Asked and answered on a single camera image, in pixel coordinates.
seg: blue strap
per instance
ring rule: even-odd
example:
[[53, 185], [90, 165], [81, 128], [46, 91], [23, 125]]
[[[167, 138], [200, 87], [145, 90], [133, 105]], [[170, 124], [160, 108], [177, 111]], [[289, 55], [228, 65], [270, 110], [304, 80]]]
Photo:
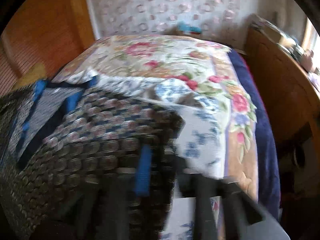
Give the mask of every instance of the blue strap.
[[152, 152], [150, 145], [143, 145], [135, 177], [134, 192], [137, 196], [147, 197], [150, 194], [150, 170]]

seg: patterned wallpaper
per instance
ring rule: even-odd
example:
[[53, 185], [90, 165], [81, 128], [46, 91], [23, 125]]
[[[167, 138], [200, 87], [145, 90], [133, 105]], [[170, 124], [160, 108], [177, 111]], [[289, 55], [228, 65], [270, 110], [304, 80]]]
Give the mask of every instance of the patterned wallpaper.
[[[273, 0], [265, 1], [264, 7], [273, 7]], [[89, 3], [100, 36], [170, 33], [178, 22], [184, 21], [201, 27], [204, 38], [240, 49], [248, 16], [270, 15], [268, 8], [260, 8], [259, 0], [90, 0]]]

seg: bed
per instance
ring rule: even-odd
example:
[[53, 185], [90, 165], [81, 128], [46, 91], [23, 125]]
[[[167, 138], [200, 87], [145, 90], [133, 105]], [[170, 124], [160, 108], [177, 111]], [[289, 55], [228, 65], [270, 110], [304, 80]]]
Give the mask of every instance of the bed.
[[[215, 148], [218, 154], [199, 161], [196, 145], [180, 154], [209, 176], [236, 177], [242, 189], [277, 218], [280, 183], [272, 130], [250, 71], [233, 49], [182, 36], [112, 36], [98, 40], [67, 64], [53, 82], [79, 84], [93, 76], [99, 77], [98, 86], [105, 90], [156, 99], [172, 107], [204, 109], [199, 114], [204, 123], [213, 117], [221, 131], [221, 146]], [[201, 142], [206, 134], [184, 137]], [[215, 203], [213, 209], [218, 210], [219, 201]]]

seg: purple flower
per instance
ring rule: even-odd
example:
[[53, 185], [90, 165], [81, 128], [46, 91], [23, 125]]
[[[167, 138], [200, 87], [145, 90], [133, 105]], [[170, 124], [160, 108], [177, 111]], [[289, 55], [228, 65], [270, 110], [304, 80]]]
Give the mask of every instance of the purple flower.
[[237, 125], [250, 124], [250, 118], [246, 114], [236, 114], [235, 121]]

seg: gray fabric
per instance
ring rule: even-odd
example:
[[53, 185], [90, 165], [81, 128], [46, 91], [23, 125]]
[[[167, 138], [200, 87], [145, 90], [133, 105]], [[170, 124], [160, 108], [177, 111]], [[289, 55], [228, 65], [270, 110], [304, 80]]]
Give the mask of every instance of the gray fabric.
[[53, 116], [53, 114], [59, 109], [63, 101], [77, 93], [82, 89], [80, 88], [46, 88], [41, 98], [39, 99], [36, 109], [34, 110], [30, 120], [29, 129], [26, 132], [25, 140], [21, 150], [17, 154], [19, 159], [30, 141], [37, 134], [37, 132], [45, 125], [45, 123]]

